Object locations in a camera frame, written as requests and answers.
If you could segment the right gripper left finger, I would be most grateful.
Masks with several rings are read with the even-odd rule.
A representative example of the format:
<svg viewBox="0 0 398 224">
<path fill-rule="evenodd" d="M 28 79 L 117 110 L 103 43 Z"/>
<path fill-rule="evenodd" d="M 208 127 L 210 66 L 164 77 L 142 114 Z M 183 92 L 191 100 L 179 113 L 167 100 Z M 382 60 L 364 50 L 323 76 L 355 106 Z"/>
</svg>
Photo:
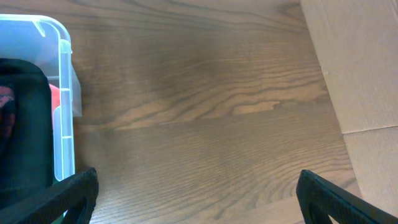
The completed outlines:
<svg viewBox="0 0 398 224">
<path fill-rule="evenodd" d="M 90 167 L 1 210 L 1 223 L 89 223 L 96 206 L 99 182 Z"/>
</svg>

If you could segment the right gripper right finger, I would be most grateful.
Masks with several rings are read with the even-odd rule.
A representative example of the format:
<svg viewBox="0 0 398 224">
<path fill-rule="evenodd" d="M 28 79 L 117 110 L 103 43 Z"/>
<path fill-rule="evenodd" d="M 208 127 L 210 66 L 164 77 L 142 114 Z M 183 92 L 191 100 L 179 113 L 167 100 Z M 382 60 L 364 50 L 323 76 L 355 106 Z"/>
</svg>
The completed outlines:
<svg viewBox="0 0 398 224">
<path fill-rule="evenodd" d="M 365 202 L 310 170 L 302 170 L 296 194 L 306 224 L 397 223 L 397 217 Z"/>
</svg>

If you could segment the large black garment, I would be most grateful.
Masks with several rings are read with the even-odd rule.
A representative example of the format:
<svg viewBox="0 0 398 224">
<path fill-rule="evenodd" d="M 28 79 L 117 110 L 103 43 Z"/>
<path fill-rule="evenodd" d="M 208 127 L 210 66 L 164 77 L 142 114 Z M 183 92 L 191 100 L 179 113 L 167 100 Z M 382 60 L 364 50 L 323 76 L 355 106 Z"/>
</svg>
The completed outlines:
<svg viewBox="0 0 398 224">
<path fill-rule="evenodd" d="M 11 137 L 1 142 L 1 208 L 53 184 L 51 91 L 33 63 L 1 59 L 1 86 L 13 89 L 16 120 Z"/>
</svg>

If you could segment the red navy plaid shirt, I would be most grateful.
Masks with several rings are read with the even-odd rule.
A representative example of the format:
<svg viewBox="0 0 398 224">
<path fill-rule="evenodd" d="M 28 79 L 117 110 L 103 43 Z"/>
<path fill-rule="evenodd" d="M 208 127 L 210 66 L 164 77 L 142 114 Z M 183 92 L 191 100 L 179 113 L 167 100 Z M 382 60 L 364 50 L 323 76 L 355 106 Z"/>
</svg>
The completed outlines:
<svg viewBox="0 0 398 224">
<path fill-rule="evenodd" d="M 1 86 L 1 142 L 11 137 L 16 120 L 16 101 L 13 89 Z"/>
</svg>

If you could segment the pink printed t-shirt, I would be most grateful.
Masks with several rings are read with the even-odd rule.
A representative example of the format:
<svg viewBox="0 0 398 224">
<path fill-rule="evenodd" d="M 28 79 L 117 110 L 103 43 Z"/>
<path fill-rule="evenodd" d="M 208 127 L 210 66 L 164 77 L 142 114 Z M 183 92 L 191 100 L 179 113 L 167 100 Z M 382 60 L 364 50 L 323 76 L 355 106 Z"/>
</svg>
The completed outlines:
<svg viewBox="0 0 398 224">
<path fill-rule="evenodd" d="M 60 89 L 52 84 L 49 87 L 51 91 L 52 121 L 54 121 L 55 109 L 60 106 Z"/>
</svg>

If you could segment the clear plastic storage bin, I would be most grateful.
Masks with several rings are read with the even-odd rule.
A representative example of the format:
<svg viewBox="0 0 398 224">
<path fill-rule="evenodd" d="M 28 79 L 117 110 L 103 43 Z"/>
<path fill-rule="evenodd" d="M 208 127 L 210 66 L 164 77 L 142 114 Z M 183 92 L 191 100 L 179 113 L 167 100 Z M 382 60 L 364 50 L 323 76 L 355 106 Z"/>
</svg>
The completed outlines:
<svg viewBox="0 0 398 224">
<path fill-rule="evenodd" d="M 81 86 L 67 29 L 47 16 L 1 14 L 1 57 L 35 64 L 58 88 L 60 102 L 52 110 L 53 171 L 57 181 L 75 174 L 73 119 L 82 115 Z"/>
</svg>

